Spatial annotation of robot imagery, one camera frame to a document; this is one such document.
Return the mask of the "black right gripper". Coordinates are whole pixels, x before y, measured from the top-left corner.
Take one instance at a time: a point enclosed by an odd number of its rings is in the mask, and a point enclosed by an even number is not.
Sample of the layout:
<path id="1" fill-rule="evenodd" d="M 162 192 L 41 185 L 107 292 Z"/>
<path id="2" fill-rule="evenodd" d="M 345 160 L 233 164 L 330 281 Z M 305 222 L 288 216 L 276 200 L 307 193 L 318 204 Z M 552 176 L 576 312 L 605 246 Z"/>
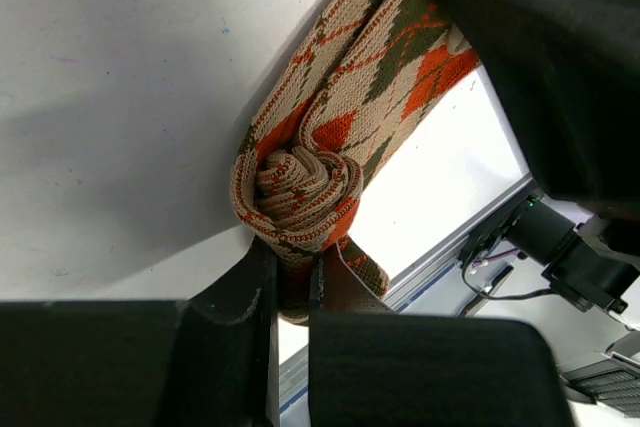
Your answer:
<path id="1" fill-rule="evenodd" d="M 509 228 L 509 242 L 544 267 L 549 288 L 582 312 L 593 307 L 622 314 L 622 299 L 638 279 L 639 270 L 604 257 L 576 232 L 567 217 L 538 199 L 526 198 Z"/>

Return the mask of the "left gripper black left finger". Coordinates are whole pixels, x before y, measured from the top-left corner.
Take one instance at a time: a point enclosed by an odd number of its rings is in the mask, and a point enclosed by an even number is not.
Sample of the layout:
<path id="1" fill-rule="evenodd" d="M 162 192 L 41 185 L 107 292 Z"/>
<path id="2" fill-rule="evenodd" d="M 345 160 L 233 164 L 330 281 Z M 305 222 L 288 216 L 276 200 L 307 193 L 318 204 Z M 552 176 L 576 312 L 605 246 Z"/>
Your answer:
<path id="1" fill-rule="evenodd" d="M 1 306 L 5 426 L 275 426 L 275 255 L 188 300 Z"/>

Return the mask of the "beige orange argyle sock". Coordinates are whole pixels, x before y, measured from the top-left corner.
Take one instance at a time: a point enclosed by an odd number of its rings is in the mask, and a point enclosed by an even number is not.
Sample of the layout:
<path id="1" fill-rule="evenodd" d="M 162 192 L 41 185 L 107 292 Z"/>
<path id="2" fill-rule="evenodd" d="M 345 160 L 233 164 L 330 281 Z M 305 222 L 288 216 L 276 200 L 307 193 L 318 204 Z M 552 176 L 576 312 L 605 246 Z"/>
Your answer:
<path id="1" fill-rule="evenodd" d="M 304 325 L 329 248 L 376 296 L 350 237 L 362 193 L 479 57 L 435 0 L 331 0 L 253 117 L 230 178 L 239 220 L 277 255 L 279 313 Z"/>

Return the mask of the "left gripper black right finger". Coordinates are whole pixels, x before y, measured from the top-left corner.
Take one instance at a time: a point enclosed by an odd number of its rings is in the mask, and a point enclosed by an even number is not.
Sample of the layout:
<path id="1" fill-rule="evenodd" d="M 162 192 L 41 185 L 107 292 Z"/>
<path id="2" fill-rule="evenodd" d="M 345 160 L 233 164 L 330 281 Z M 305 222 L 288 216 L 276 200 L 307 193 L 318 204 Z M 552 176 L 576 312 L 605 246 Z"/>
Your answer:
<path id="1" fill-rule="evenodd" d="M 518 321 L 393 312 L 327 251 L 311 277 L 313 426 L 570 426 L 545 340 Z"/>

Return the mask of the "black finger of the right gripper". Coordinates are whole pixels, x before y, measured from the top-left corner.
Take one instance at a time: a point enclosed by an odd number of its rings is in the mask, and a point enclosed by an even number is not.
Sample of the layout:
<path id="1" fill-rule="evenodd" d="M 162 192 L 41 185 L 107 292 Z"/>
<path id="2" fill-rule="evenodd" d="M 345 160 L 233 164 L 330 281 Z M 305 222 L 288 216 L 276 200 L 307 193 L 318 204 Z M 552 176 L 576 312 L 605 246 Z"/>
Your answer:
<path id="1" fill-rule="evenodd" d="M 478 53 L 532 177 L 639 208 L 639 0 L 438 0 Z"/>

